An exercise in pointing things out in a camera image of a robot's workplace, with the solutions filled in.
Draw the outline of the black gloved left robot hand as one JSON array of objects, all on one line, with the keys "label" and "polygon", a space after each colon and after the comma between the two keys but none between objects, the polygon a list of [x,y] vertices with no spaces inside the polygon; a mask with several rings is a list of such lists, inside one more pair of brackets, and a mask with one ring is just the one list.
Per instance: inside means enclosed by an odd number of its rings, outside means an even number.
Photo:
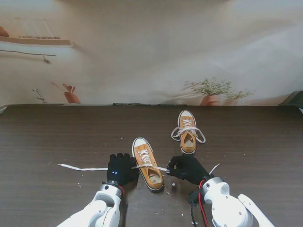
[{"label": "black gloved left robot hand", "polygon": [[116,182],[119,186],[124,186],[129,182],[138,180],[139,171],[134,168],[136,160],[129,154],[118,153],[109,157],[107,181]]}]

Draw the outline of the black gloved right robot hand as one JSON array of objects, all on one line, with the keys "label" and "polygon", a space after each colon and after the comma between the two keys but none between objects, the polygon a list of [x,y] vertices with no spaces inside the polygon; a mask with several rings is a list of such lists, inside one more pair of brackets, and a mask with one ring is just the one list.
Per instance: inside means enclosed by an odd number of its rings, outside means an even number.
[{"label": "black gloved right robot hand", "polygon": [[203,179],[210,177],[200,162],[194,156],[189,155],[172,157],[167,166],[166,174],[187,180],[195,185],[199,185]]}]

